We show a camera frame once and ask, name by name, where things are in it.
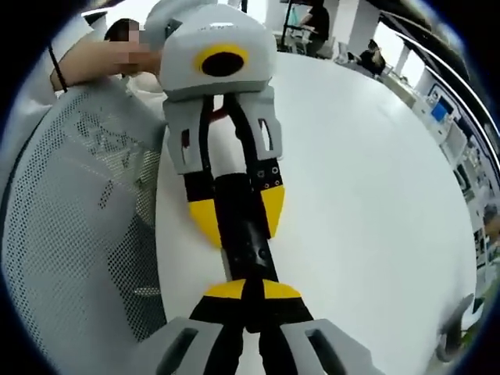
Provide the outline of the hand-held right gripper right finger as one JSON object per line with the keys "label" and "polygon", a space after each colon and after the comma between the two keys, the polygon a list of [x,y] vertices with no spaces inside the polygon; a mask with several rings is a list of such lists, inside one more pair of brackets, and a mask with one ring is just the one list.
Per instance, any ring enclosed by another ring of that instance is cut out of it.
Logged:
{"label": "hand-held right gripper right finger", "polygon": [[293,287],[262,281],[259,350],[268,374],[380,374],[370,350],[316,319]]}

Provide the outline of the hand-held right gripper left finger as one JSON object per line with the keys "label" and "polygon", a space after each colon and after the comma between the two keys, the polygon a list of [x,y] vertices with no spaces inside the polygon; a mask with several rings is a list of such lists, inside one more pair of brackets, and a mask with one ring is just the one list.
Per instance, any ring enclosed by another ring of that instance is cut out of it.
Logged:
{"label": "hand-held right gripper left finger", "polygon": [[157,374],[235,374],[243,352],[245,280],[210,287],[188,318],[167,327]]}

